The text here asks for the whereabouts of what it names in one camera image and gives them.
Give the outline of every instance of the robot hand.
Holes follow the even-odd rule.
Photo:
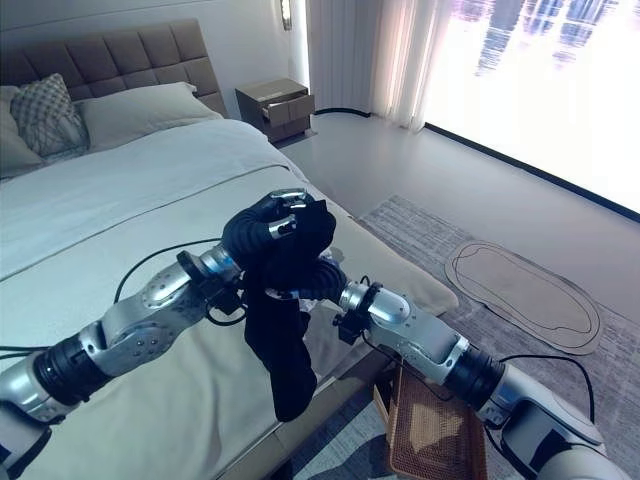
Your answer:
[[[302,189],[271,192],[227,222],[222,247],[242,270],[247,270],[263,261],[276,240],[296,230],[296,210],[313,202],[313,197]]]

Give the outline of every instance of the large window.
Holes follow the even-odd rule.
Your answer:
[[[428,118],[640,212],[640,0],[457,0]]]

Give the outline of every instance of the pillow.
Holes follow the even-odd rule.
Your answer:
[[[59,73],[20,87],[11,100],[11,115],[25,143],[41,156],[88,143],[82,118]]]
[[[90,151],[114,148],[158,130],[220,118],[193,96],[195,90],[193,85],[178,82],[81,101]]]
[[[18,125],[11,116],[10,102],[18,91],[5,86],[0,90],[0,178],[16,177],[43,165],[18,135]]]

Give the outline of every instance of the upholstered headboard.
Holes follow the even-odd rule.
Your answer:
[[[3,52],[2,85],[23,85],[52,73],[73,100],[136,87],[185,81],[209,108],[227,116],[195,19],[117,30]]]

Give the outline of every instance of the white duvet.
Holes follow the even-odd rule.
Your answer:
[[[233,214],[271,190],[303,186],[322,196],[283,166],[294,168],[260,132],[216,120],[3,185],[2,248],[9,250],[2,271],[9,276],[0,282],[0,343],[52,344],[74,334],[104,313],[140,258],[219,236]],[[334,258],[348,275],[367,273],[435,314],[456,305],[446,287],[329,205],[338,221]],[[173,261],[175,252],[145,264],[123,295]],[[338,341],[333,313],[316,307],[305,338],[319,379],[364,353]],[[277,426],[268,374],[243,331],[242,323],[206,321],[186,330],[165,355],[115,379],[55,427],[22,478],[215,478]]]
[[[214,120],[18,177],[0,188],[0,279],[132,217],[274,165],[291,167],[264,135]]]

